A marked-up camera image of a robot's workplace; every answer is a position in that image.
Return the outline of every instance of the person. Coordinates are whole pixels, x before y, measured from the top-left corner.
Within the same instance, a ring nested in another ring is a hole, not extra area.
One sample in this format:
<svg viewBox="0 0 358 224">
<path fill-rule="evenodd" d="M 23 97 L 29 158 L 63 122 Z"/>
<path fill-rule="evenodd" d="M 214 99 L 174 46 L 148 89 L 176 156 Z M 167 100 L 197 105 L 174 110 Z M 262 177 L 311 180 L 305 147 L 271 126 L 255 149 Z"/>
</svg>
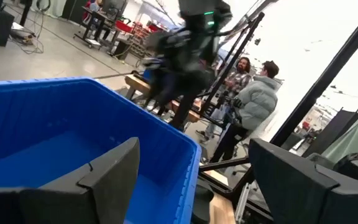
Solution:
<svg viewBox="0 0 358 224">
<path fill-rule="evenodd" d="M 102 11 L 102 7 L 103 7 L 103 1 L 102 0 L 93 1 L 93 3 L 91 3 L 89 5 L 89 9 L 91 11 L 104 13 Z M 96 28 L 99 29 L 99 21 L 97 19 L 95 19 L 93 22 L 94 22 Z M 107 27 L 102 27 L 102 30 L 104 30 L 104 34 L 103 34 L 102 39 L 106 40 L 108 38 L 109 34 L 110 34 L 110 29 L 107 28 Z"/>
<path fill-rule="evenodd" d="M 230 160 L 235 146 L 255 130 L 275 110 L 278 98 L 276 91 L 279 83 L 274 80 L 279 68 L 274 61 L 263 64 L 259 76 L 242 89 L 232 103 L 232 111 L 227 113 L 230 123 L 227 125 L 212 158 L 212 162 Z"/>
<path fill-rule="evenodd" d="M 252 81 L 252 75 L 249 74 L 250 67 L 251 63 L 249 62 L 249 58 L 241 57 L 237 64 L 236 70 L 231 72 L 231 74 L 225 79 L 225 90 L 218 100 L 218 104 L 221 104 L 221 106 L 216 108 L 211 114 L 212 119 L 216 121 L 222 121 L 224 115 L 229 109 L 229 105 L 227 102 L 220 101 L 224 101 L 226 96 L 236 96 Z M 215 124 L 209 123 L 205 131 L 196 131 L 196 134 L 201 137 L 201 143 L 207 143 L 211 138 L 214 138 L 215 128 Z"/>
</svg>

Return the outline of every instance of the person in puffer jacket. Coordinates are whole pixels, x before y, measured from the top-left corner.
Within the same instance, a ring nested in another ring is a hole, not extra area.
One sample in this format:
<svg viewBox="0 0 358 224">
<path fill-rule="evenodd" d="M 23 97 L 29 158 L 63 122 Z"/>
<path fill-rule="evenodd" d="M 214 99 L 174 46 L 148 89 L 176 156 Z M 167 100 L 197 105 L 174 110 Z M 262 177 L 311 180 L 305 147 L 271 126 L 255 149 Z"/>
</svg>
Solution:
<svg viewBox="0 0 358 224">
<path fill-rule="evenodd" d="M 234 147 L 251 134 L 276 109 L 276 92 L 280 84 L 274 80 L 279 68 L 273 61 L 263 64 L 260 75 L 242 89 L 233 101 L 231 121 L 222 133 L 210 163 L 230 160 Z"/>
</svg>

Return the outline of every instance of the black pants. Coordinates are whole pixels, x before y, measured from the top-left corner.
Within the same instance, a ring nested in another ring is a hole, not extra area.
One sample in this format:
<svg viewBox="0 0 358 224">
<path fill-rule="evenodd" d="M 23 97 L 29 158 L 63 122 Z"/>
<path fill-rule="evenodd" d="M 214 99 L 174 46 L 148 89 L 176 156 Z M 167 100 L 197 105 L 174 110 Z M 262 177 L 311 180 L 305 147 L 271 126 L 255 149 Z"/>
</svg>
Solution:
<svg viewBox="0 0 358 224">
<path fill-rule="evenodd" d="M 230 124 L 226 128 L 224 136 L 221 137 L 221 141 L 209 162 L 219 162 L 221 157 L 223 161 L 230 160 L 233 157 L 234 147 L 241 140 L 244 140 L 246 138 L 247 132 L 248 130 L 244 129 L 243 127 Z"/>
</svg>

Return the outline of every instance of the concrete floor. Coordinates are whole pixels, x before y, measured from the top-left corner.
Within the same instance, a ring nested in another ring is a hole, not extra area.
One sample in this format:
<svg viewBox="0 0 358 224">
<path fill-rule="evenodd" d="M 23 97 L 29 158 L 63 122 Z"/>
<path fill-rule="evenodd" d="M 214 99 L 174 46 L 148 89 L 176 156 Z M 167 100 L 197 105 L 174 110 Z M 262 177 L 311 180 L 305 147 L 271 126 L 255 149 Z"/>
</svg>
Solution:
<svg viewBox="0 0 358 224">
<path fill-rule="evenodd" d="M 19 22 L 22 9 L 19 7 L 8 6 L 5 10 L 15 16 L 15 21 Z M 40 30 L 42 16 L 29 12 L 26 28 Z M 19 46 L 13 42 L 8 42 L 6 47 L 0 47 L 0 80 L 24 80 L 31 78 L 58 78 L 72 76 L 101 77 L 107 75 L 117 75 L 113 78 L 100 79 L 112 90 L 124 87 L 124 76 L 120 73 L 127 73 L 136 68 L 124 64 L 105 53 L 105 50 L 90 49 L 84 42 L 74 39 L 73 34 L 80 28 L 71 22 L 53 19 L 44 16 L 44 23 L 40 41 L 44 45 L 42 54 L 26 54 Z M 129 57 L 127 63 L 134 65 L 136 59 Z M 207 123 L 200 121 L 190 125 L 186 134 L 198 141 L 195 130 L 204 130 Z M 208 156 L 211 157 L 216 141 L 214 138 L 205 146 Z M 245 150 L 241 148 L 237 157 L 244 157 Z M 229 185 L 235 186 L 242 177 L 242 173 L 233 176 L 233 170 L 244 170 L 242 166 L 231 167 L 225 171 L 229 178 Z"/>
</svg>

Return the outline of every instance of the blue plastic bin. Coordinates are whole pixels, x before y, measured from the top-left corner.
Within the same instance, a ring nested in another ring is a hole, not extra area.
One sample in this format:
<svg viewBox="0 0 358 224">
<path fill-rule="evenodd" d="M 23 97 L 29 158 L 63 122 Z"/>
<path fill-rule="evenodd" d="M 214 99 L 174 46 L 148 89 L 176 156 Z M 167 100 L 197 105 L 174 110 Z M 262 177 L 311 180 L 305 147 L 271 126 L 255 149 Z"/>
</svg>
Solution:
<svg viewBox="0 0 358 224">
<path fill-rule="evenodd" d="M 140 165 L 126 223 L 189 223 L 197 143 L 92 79 L 0 82 L 0 187 L 40 187 L 130 137 Z"/>
</svg>

